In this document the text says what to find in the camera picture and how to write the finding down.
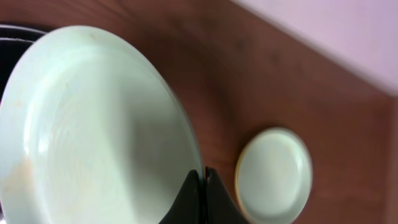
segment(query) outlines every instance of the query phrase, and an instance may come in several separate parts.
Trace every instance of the white plate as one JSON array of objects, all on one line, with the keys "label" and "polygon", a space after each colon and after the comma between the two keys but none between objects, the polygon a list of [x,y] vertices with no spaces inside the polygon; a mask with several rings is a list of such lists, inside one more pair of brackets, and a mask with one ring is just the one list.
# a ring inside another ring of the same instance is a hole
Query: white plate
[{"label": "white plate", "polygon": [[253,223],[294,221],[307,202],[311,184],[307,148],[298,136],[282,128],[257,135],[236,166],[239,206]]},{"label": "white plate", "polygon": [[189,170],[193,131],[134,47],[94,27],[55,30],[17,63],[0,107],[7,224],[158,223]]}]

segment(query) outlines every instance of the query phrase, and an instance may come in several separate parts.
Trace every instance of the black object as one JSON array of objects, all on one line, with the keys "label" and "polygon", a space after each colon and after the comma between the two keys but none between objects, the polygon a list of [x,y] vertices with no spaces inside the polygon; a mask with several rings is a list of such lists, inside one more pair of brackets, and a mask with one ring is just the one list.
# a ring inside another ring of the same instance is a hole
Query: black object
[{"label": "black object", "polygon": [[1,209],[1,204],[0,204],[0,222],[3,220],[3,215],[2,215],[2,209]]},{"label": "black object", "polygon": [[0,24],[0,98],[15,64],[45,33],[28,27]]},{"label": "black object", "polygon": [[191,170],[172,208],[159,224],[249,224],[227,193],[217,171],[206,167],[205,183]]}]

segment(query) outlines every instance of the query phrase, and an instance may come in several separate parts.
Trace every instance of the pink wall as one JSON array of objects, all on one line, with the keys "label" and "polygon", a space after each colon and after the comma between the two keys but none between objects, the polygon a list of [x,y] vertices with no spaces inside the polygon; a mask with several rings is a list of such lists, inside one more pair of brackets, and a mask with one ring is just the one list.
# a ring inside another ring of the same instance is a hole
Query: pink wall
[{"label": "pink wall", "polygon": [[235,0],[398,96],[397,0]]}]

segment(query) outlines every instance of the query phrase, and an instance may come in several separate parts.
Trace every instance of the wooden table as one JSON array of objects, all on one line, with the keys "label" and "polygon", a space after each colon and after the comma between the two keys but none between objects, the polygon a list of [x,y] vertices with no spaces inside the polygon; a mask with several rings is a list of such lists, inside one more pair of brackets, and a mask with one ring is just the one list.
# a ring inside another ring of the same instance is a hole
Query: wooden table
[{"label": "wooden table", "polygon": [[296,223],[397,223],[393,97],[227,0],[2,0],[0,22],[113,32],[158,69],[187,111],[205,165],[234,197],[234,167],[260,130],[307,144],[313,189]]}]

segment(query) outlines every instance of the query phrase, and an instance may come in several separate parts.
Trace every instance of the black plate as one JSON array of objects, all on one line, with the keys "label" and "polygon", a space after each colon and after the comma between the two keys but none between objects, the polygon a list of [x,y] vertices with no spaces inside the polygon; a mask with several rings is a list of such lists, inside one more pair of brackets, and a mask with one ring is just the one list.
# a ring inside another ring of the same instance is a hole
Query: black plate
[{"label": "black plate", "polygon": [[15,64],[44,34],[46,32],[38,29],[0,24],[0,99]]}]

